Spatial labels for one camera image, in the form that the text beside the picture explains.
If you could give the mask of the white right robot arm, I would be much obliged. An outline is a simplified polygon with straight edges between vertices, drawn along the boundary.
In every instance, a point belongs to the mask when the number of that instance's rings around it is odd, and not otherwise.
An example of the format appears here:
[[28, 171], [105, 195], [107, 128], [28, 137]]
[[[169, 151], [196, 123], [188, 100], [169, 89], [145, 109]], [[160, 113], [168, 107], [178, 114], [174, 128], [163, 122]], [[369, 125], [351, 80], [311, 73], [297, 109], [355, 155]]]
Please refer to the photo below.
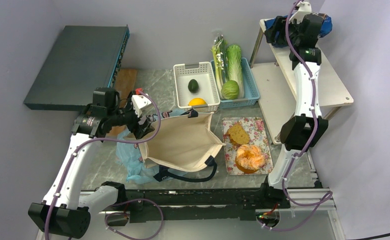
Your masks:
[[290, 21], [290, 16], [277, 16], [266, 28], [266, 41], [277, 47], [290, 48], [289, 60], [296, 81], [297, 99], [294, 115], [283, 124], [279, 158], [267, 177], [268, 186], [258, 194], [259, 203], [270, 208], [278, 201], [275, 192], [285, 191], [288, 178], [299, 158], [322, 137], [329, 126], [323, 119], [319, 103], [319, 73], [322, 51], [317, 42], [324, 18], [309, 13], [302, 20]]

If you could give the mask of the green chives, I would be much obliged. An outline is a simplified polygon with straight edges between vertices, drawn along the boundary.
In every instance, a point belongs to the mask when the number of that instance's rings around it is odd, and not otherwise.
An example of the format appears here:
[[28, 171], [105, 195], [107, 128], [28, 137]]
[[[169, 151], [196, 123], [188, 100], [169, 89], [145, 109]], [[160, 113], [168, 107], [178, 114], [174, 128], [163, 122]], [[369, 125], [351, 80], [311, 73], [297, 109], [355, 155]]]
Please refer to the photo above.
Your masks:
[[223, 68], [223, 83], [227, 82], [228, 80], [228, 59], [226, 55], [226, 46], [227, 42], [224, 39], [224, 36], [220, 33], [217, 34], [217, 36], [214, 39], [213, 45], [218, 43], [218, 42], [224, 42], [224, 49], [223, 49], [223, 62], [224, 62], [224, 68]]

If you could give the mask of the light blue printed grocery bag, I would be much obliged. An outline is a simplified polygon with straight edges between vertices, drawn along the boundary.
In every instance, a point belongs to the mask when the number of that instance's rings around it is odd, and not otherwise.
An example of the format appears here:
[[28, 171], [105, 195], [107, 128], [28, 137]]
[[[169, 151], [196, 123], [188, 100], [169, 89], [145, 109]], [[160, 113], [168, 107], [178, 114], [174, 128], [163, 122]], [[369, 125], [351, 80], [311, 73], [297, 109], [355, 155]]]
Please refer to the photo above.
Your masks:
[[[175, 108], [172, 110], [164, 111], [161, 113], [161, 119], [180, 116], [185, 113], [184, 109]], [[148, 118], [150, 121], [155, 122], [159, 119], [156, 113], [151, 115], [144, 116], [143, 119]], [[117, 139], [124, 139], [130, 134], [129, 130], [124, 130], [118, 134]], [[157, 182], [154, 179], [154, 175], [159, 173], [159, 166], [155, 165], [153, 167], [146, 168], [144, 161], [140, 152], [140, 149], [137, 144], [129, 143], [120, 143], [116, 144], [116, 156], [119, 158], [120, 164], [126, 167], [127, 169], [127, 182], [133, 182], [135, 184], [141, 185], [150, 182]], [[176, 169], [169, 169], [169, 172], [178, 176], [184, 176], [187, 174], [185, 171], [180, 171]]]

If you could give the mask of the brown potato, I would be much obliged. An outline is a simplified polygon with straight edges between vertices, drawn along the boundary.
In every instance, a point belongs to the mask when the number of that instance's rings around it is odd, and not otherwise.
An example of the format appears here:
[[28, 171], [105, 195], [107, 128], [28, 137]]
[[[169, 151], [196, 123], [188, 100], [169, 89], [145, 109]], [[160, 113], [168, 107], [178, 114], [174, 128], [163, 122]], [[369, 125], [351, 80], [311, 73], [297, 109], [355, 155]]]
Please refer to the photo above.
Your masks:
[[226, 135], [229, 136], [230, 142], [235, 146], [247, 145], [250, 143], [250, 136], [239, 123], [233, 124], [227, 130]]

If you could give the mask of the green napa cabbage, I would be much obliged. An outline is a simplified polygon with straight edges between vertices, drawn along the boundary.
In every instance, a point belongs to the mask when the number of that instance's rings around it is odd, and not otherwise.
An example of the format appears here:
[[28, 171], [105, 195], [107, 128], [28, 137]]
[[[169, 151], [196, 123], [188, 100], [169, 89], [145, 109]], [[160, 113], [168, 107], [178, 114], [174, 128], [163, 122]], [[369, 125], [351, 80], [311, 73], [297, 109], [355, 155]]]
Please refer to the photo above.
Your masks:
[[242, 49], [237, 44], [229, 45], [226, 49], [228, 79], [235, 81], [239, 86], [238, 99], [245, 96], [244, 78], [242, 69]]

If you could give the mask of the green celery stalks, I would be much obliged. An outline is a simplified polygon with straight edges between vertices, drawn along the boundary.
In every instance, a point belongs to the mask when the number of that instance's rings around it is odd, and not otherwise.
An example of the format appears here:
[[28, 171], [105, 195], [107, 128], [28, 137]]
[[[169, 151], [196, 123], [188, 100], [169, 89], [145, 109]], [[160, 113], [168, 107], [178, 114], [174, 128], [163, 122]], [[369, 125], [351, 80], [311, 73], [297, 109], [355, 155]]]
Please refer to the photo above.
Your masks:
[[214, 44], [212, 46], [212, 49], [211, 49], [212, 54], [213, 54], [213, 63], [214, 63], [214, 69], [215, 69], [215, 81], [216, 81], [219, 97], [221, 100], [225, 100], [225, 98], [222, 94], [222, 88], [224, 85], [224, 82], [223, 82], [223, 70], [224, 70], [223, 49], [224, 49], [224, 42], [223, 41], [219, 41], [218, 43]]

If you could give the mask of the beige canvas tote bag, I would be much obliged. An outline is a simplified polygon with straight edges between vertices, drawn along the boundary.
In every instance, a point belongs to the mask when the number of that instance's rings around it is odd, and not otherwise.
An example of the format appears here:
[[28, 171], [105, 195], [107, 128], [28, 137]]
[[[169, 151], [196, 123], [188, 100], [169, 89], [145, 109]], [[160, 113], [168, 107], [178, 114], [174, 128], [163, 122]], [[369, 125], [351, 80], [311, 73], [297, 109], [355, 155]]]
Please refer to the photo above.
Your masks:
[[147, 168], [155, 164], [183, 172], [198, 172], [207, 167], [209, 157], [216, 157], [225, 145], [211, 130], [213, 112], [196, 117], [179, 115], [155, 121], [159, 129], [153, 139], [138, 148]]

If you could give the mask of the dark green cucumber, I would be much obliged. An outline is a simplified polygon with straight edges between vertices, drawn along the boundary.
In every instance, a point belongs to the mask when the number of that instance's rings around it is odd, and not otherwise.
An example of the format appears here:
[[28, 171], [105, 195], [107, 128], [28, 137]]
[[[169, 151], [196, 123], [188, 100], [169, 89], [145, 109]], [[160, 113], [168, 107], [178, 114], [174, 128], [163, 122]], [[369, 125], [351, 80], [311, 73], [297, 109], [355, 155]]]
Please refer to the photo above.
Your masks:
[[197, 94], [199, 92], [199, 83], [196, 79], [191, 79], [189, 82], [188, 82], [188, 86], [187, 86], [188, 90], [190, 93], [192, 94]]

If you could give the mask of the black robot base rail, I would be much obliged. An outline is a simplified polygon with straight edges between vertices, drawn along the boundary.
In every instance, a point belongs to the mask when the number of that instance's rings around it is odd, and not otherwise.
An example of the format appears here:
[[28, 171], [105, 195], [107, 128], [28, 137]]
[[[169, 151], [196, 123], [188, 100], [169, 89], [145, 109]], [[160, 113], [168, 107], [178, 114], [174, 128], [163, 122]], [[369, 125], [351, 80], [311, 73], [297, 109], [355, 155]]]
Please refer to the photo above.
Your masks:
[[[260, 210], [289, 209], [291, 204], [281, 190], [263, 182], [256, 188], [128, 189], [117, 205], [102, 211], [126, 211], [130, 223], [175, 220], [240, 219], [256, 220]], [[163, 212], [161, 217], [154, 204]]]

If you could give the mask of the yellow lemon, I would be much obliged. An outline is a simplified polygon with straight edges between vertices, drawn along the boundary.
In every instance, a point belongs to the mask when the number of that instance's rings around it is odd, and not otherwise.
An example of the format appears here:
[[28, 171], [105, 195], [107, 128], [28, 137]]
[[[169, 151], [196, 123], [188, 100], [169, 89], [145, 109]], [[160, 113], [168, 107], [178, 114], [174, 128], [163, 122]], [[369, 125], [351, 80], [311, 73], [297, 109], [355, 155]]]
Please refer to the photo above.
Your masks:
[[206, 101], [202, 98], [193, 98], [188, 103], [189, 106], [202, 106], [207, 105]]

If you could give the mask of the small green cabbage head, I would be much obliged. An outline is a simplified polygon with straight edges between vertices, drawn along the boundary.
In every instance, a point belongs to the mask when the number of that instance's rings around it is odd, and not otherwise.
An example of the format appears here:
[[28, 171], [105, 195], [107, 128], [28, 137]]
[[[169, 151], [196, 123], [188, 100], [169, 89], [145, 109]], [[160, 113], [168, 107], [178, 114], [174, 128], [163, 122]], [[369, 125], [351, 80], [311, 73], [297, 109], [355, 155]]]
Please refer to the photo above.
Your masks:
[[239, 96], [240, 88], [236, 81], [228, 80], [222, 85], [220, 93], [225, 100], [235, 100]]

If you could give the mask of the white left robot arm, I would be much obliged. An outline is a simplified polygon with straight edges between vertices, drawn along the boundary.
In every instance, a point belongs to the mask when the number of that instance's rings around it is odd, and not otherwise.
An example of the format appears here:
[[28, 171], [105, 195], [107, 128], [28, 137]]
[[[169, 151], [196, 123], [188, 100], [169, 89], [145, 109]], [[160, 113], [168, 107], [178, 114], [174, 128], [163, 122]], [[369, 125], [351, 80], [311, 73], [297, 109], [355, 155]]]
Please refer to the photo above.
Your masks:
[[148, 94], [137, 89], [128, 95], [124, 107], [120, 107], [120, 102], [115, 89], [97, 88], [92, 102], [75, 119], [65, 159], [52, 186], [40, 203], [32, 203], [28, 209], [29, 217], [45, 239], [52, 235], [80, 239], [93, 215], [108, 207], [120, 210], [126, 205], [126, 188], [118, 182], [107, 181], [95, 192], [81, 196], [89, 165], [112, 128], [128, 127], [135, 135], [132, 144], [143, 143], [149, 130], [150, 121], [142, 120], [142, 112], [155, 102]]

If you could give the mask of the blue packaged item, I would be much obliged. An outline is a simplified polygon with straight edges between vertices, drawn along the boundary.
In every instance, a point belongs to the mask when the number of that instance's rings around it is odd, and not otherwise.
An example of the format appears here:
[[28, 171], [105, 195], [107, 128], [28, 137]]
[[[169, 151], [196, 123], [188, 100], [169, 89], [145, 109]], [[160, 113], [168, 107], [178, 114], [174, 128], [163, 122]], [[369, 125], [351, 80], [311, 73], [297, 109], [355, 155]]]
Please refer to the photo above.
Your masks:
[[[320, 29], [319, 38], [324, 38], [333, 29], [332, 18], [325, 13], [314, 13], [314, 14], [323, 18], [323, 23]], [[271, 28], [275, 20], [276, 17], [264, 20], [266, 29]]]

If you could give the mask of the orange pumpkin slice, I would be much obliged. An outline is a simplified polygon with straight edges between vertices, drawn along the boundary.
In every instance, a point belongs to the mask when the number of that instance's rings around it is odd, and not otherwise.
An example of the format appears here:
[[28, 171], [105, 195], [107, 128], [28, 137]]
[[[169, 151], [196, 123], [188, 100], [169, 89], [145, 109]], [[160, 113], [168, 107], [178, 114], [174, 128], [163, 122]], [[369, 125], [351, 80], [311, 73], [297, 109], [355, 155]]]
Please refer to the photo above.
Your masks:
[[236, 167], [245, 174], [253, 174], [266, 165], [266, 158], [257, 145], [243, 144], [236, 150]]

